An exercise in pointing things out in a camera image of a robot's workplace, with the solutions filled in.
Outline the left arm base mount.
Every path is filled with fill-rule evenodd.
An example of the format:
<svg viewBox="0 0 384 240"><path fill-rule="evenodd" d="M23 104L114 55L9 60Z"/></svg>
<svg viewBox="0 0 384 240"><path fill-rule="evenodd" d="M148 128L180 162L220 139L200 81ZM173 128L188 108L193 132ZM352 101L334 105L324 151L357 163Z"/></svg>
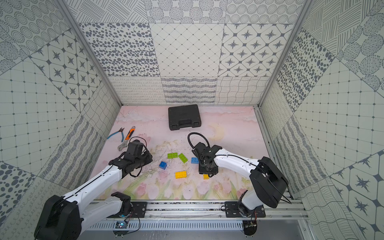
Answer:
<svg viewBox="0 0 384 240"><path fill-rule="evenodd" d="M133 201L131 202L131 215L132 218L145 218L146 211L147 211L147 202L137 202Z"/></svg>

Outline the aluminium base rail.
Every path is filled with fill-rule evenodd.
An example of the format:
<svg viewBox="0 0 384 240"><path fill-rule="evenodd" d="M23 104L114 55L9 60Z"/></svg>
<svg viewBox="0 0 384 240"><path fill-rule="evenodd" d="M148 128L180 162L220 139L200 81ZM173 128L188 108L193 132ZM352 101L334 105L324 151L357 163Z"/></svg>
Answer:
<svg viewBox="0 0 384 240"><path fill-rule="evenodd" d="M171 200L147 202L147 211L144 220L218 220L227 218L224 212L224 203L230 200ZM291 203L281 202L277 208L264 205L266 217L260 220L308 220L308 214L301 201L292 200ZM249 220L250 218L227 218Z"/></svg>

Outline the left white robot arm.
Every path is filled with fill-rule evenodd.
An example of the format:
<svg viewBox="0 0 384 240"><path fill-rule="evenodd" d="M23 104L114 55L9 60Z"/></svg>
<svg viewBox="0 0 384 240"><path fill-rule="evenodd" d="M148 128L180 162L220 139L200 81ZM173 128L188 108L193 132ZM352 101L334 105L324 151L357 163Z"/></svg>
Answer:
<svg viewBox="0 0 384 240"><path fill-rule="evenodd" d="M134 170L153 161L146 143L134 140L127 150L95 177L73 191L54 195L44 204L34 237L37 240L76 240L84 231L99 221L114 215L130 218L134 214L131 197L114 192L109 198L96 205L91 202L113 184L126 176L133 176Z"/></svg>

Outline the black plastic tool case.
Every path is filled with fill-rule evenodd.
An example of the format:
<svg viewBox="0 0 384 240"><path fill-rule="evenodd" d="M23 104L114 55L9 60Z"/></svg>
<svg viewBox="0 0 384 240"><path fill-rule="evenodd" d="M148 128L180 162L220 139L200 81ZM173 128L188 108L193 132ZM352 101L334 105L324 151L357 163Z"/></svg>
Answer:
<svg viewBox="0 0 384 240"><path fill-rule="evenodd" d="M168 108L169 128L171 131L181 128L198 128L202 125L198 105Z"/></svg>

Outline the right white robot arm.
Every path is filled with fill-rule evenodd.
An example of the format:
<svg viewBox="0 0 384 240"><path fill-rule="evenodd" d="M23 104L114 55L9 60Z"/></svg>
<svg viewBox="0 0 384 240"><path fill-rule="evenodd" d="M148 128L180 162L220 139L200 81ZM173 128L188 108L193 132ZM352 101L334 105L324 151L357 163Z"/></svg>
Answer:
<svg viewBox="0 0 384 240"><path fill-rule="evenodd" d="M250 217L262 205L275 209L289 185L287 178L268 157L249 159L220 146L210 147L203 143L192 147L192 153L199 161L200 174L213 177L219 168L225 168L250 179L254 189L245 191L238 200L239 212L244 217Z"/></svg>

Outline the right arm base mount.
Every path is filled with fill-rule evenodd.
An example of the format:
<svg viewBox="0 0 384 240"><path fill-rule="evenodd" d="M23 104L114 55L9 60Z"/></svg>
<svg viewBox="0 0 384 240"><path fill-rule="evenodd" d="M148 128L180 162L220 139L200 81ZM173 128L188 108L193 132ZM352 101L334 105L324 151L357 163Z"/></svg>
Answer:
<svg viewBox="0 0 384 240"><path fill-rule="evenodd" d="M239 202L225 202L224 212L227 218L265 218L265 208L263 205L256 207L254 210L249 210Z"/></svg>

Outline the blue handled pliers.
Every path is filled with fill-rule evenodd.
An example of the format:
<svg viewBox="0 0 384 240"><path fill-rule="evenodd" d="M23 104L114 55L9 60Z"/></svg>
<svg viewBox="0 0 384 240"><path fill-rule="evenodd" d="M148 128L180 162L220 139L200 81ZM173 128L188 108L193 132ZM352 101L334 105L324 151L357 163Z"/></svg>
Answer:
<svg viewBox="0 0 384 240"><path fill-rule="evenodd" d="M111 137L115 136L115 135L118 135L118 134L121 134L121 142L123 142L125 140L125 136L124 136L124 129L125 128L120 128L118 131L110 134L108 137L107 137L107 140L110 139Z"/></svg>

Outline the light blue lego brick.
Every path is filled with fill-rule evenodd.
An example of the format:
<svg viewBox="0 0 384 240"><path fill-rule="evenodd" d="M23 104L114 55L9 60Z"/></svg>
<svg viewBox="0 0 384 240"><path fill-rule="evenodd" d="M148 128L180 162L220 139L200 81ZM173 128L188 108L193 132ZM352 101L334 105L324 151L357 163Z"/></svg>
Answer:
<svg viewBox="0 0 384 240"><path fill-rule="evenodd" d="M191 158L191 163L192 163L192 164L199 164L199 160L198 160L198 158L196 158L196 157Z"/></svg>

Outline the dark blue small lego brick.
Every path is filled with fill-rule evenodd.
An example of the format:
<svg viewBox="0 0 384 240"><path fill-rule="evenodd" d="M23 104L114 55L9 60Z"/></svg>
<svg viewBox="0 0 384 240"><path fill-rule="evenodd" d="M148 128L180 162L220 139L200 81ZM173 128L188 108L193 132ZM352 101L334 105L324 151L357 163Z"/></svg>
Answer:
<svg viewBox="0 0 384 240"><path fill-rule="evenodd" d="M162 170L165 170L167 168L167 163L166 162L163 162L161 161L160 164L159 164L159 168L162 169Z"/></svg>

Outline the yellow lego brick 2x4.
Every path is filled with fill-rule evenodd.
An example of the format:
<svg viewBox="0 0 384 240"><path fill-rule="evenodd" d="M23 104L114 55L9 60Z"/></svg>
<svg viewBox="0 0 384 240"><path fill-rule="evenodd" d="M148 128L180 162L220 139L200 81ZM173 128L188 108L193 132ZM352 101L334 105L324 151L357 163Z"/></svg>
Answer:
<svg viewBox="0 0 384 240"><path fill-rule="evenodd" d="M186 171L176 172L175 173L175 179L183 179L187 177Z"/></svg>

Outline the lime green lego brick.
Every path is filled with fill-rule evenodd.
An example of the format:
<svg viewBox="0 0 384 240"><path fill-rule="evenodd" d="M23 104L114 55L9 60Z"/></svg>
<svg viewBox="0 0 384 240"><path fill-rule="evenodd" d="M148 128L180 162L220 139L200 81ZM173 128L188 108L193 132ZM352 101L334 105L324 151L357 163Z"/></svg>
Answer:
<svg viewBox="0 0 384 240"><path fill-rule="evenodd" d="M174 159L174 158L177 158L178 156L179 156L178 153L168 153L167 154L168 159Z"/></svg>
<svg viewBox="0 0 384 240"><path fill-rule="evenodd" d="M178 157L184 164L188 162L188 158L184 154L179 154Z"/></svg>

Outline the silver adjustable wrench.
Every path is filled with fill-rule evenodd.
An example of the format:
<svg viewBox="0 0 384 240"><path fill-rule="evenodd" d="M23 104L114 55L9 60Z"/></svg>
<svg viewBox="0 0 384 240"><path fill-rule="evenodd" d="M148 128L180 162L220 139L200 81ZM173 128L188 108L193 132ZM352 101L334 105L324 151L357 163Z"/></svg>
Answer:
<svg viewBox="0 0 384 240"><path fill-rule="evenodd" d="M118 146L118 151L121 152L124 148L128 146L129 140L123 141L119 146Z"/></svg>

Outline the orange utility knife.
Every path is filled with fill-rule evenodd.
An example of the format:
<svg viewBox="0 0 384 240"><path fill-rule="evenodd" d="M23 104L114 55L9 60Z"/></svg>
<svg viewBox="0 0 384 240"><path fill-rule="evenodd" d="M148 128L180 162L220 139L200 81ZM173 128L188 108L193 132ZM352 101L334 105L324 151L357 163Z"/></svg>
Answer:
<svg viewBox="0 0 384 240"><path fill-rule="evenodd" d="M131 127L130 131L128 132L128 134L125 137L125 141L128 141L131 138L131 136L132 136L133 132L135 131L135 129L136 129L135 126Z"/></svg>

